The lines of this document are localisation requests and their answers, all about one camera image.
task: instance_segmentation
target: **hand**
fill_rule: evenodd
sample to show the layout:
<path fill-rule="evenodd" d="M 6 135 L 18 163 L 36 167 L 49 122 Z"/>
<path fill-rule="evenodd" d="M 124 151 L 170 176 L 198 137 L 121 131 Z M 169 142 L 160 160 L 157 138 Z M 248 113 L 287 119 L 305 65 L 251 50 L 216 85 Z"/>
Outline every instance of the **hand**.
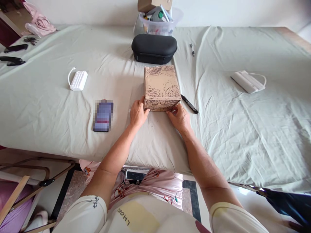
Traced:
<path fill-rule="evenodd" d="M 144 111 L 144 99 L 145 96 L 142 96 L 140 100 L 135 100 L 130 112 L 130 125 L 138 129 L 145 123 L 150 111 L 150 109 Z"/>
<path fill-rule="evenodd" d="M 190 115 L 181 103 L 173 108 L 173 112 L 167 111 L 166 113 L 180 134 L 191 130 Z"/>

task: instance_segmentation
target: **cable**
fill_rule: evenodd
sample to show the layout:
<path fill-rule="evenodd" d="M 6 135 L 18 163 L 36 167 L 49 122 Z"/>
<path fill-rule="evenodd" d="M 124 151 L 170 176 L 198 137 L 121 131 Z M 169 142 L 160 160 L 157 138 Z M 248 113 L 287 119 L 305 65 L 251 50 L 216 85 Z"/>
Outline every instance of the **cable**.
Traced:
<path fill-rule="evenodd" d="M 71 74 L 71 72 L 72 72 L 73 70 L 75 70 L 75 67 L 73 67 L 73 68 L 71 69 L 71 71 L 69 72 L 69 74 L 68 74 L 68 84 L 69 84 L 70 87 L 72 87 L 72 86 L 71 86 L 71 84 L 70 84 L 69 76 L 70 76 L 70 74 Z"/>
<path fill-rule="evenodd" d="M 261 74 L 256 74 L 256 73 L 249 73 L 249 74 L 259 75 L 259 76 L 261 76 L 261 77 L 263 77 L 263 78 L 265 79 L 265 83 L 263 84 L 263 87 L 261 88 L 261 90 L 266 86 L 266 83 L 267 83 L 267 78 L 266 78 L 266 76 L 263 76 L 263 75 L 261 75 Z"/>

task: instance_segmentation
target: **black zipper case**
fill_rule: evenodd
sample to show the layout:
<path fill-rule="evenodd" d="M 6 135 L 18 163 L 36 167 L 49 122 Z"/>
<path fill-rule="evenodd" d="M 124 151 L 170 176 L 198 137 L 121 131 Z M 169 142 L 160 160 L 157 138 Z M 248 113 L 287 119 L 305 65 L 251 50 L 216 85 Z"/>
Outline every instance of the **black zipper case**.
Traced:
<path fill-rule="evenodd" d="M 140 34 L 134 37 L 132 50 L 138 62 L 163 65 L 172 60 L 177 41 L 171 36 Z"/>

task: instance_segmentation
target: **cardboard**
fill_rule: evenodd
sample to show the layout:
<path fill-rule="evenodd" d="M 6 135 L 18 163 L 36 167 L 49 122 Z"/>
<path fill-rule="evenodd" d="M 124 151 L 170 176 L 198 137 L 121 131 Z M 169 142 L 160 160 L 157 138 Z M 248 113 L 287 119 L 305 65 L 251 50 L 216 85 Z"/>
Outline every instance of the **cardboard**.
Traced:
<path fill-rule="evenodd" d="M 172 2 L 173 0 L 138 0 L 137 10 L 148 13 L 156 6 L 162 5 L 164 9 L 169 11 L 172 8 Z"/>
<path fill-rule="evenodd" d="M 173 65 L 145 67 L 144 109 L 168 111 L 181 100 L 179 85 Z"/>

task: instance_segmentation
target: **black stapler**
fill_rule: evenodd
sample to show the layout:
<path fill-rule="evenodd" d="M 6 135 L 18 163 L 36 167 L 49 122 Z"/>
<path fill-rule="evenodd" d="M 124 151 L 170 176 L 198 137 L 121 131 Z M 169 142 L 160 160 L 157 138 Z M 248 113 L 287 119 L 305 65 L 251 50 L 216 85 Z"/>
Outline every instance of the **black stapler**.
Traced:
<path fill-rule="evenodd" d="M 0 61 L 8 61 L 9 63 L 7 66 L 15 66 L 26 63 L 23 59 L 17 57 L 0 57 Z"/>

